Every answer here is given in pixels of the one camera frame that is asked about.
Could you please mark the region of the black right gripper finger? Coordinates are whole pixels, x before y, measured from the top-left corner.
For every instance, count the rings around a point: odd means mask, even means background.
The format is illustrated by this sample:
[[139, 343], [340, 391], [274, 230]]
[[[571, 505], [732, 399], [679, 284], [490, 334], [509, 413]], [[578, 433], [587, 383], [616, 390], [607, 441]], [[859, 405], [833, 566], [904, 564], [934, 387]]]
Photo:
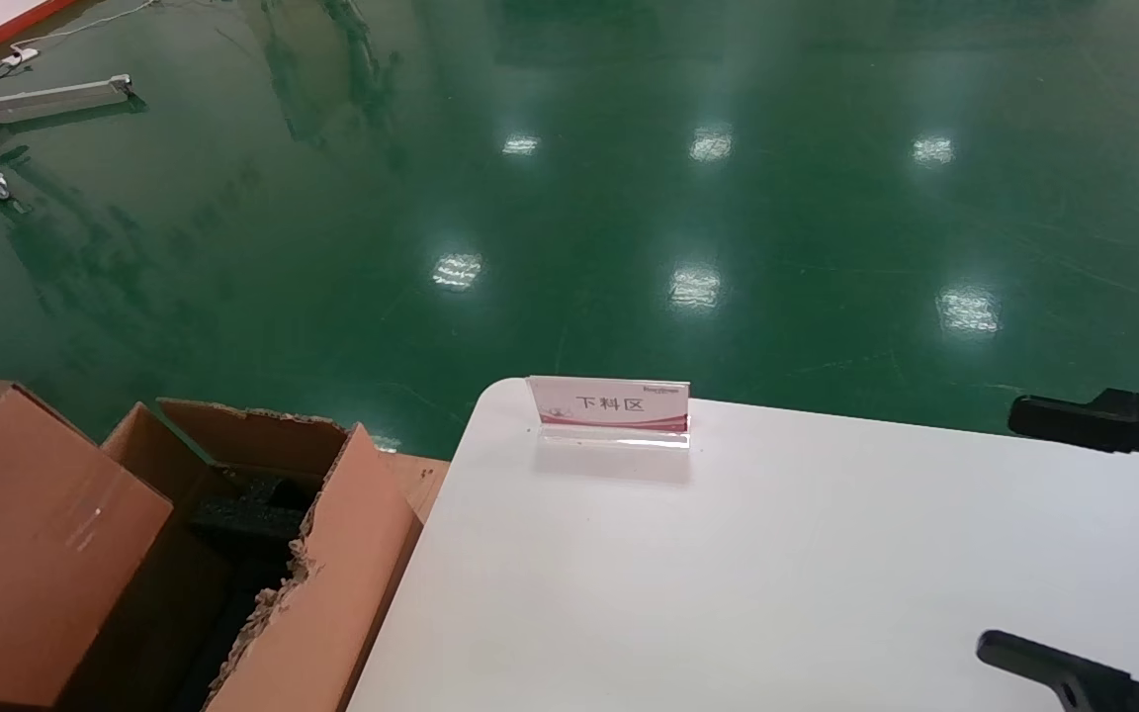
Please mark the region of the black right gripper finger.
[[1018, 396], [1009, 407], [1008, 429], [1081, 449], [1139, 455], [1139, 393], [1106, 388], [1089, 402]]
[[980, 635], [976, 657], [986, 666], [1043, 685], [1066, 711], [1139, 711], [1139, 680], [1121, 668], [1000, 630]]

